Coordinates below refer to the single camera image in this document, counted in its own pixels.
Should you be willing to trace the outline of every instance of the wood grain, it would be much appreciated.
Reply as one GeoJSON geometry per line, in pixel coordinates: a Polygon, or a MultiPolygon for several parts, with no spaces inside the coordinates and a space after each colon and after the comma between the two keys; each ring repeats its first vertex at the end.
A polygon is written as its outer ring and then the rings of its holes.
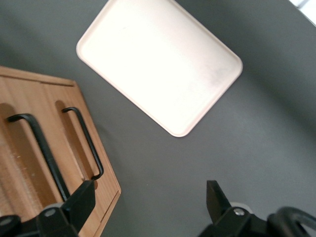
{"type": "Polygon", "coordinates": [[[73,112],[77,107],[104,167],[96,181],[96,206],[80,232],[99,237],[120,196],[121,189],[98,136],[82,93],[71,80],[0,66],[0,216],[33,218],[61,197],[38,144],[25,121],[6,122],[13,114],[30,113],[39,122],[67,188],[72,194],[83,180],[99,170],[73,112]]]}

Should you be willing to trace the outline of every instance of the black clamp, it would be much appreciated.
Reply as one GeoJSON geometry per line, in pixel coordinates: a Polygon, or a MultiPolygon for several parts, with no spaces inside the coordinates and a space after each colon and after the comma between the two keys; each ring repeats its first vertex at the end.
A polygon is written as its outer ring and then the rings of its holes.
{"type": "Polygon", "coordinates": [[[241,207],[232,207],[216,181],[207,182],[207,209],[213,224],[199,237],[309,237],[302,227],[316,230],[316,218],[283,207],[264,221],[241,207]]]}
{"type": "Polygon", "coordinates": [[[99,174],[93,176],[91,180],[84,181],[70,195],[35,117],[31,114],[10,116],[7,119],[8,122],[15,122],[20,119],[25,119],[28,122],[64,203],[61,206],[50,205],[51,207],[44,209],[38,216],[23,223],[18,215],[0,217],[0,237],[77,237],[91,214],[95,206],[94,181],[102,176],[104,170],[80,111],[75,107],[69,107],[63,112],[70,110],[77,115],[99,168],[99,174]]]}

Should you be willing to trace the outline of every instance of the gray surface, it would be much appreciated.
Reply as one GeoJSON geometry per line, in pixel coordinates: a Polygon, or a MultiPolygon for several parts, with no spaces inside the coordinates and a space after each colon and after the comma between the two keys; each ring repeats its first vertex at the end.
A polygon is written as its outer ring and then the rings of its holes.
{"type": "Polygon", "coordinates": [[[0,1],[0,65],[81,86],[122,188],[103,236],[197,236],[210,179],[261,218],[285,205],[316,215],[316,28],[287,0],[178,0],[244,70],[175,138],[76,56],[105,2],[0,1]]]}

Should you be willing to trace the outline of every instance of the plastic tray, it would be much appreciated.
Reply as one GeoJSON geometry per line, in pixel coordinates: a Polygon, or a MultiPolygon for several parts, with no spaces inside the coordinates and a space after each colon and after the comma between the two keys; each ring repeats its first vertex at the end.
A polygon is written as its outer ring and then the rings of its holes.
{"type": "Polygon", "coordinates": [[[177,137],[242,71],[241,60],[173,0],[109,0],[77,54],[177,137]]]}

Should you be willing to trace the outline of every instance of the metal screw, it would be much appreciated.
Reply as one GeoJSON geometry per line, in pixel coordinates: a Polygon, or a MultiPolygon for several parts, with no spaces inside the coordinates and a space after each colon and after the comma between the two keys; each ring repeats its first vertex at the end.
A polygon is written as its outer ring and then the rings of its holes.
{"type": "Polygon", "coordinates": [[[55,209],[50,209],[50,210],[48,210],[48,211],[46,211],[46,212],[44,213],[44,216],[50,217],[50,216],[54,215],[55,212],[56,212],[55,209]]]}
{"type": "Polygon", "coordinates": [[[12,217],[7,217],[0,222],[0,226],[5,226],[5,225],[9,224],[12,220],[13,220],[12,217]]]}
{"type": "Polygon", "coordinates": [[[234,213],[237,215],[237,216],[243,216],[245,214],[244,210],[242,210],[241,208],[236,208],[234,209],[234,213]]]}

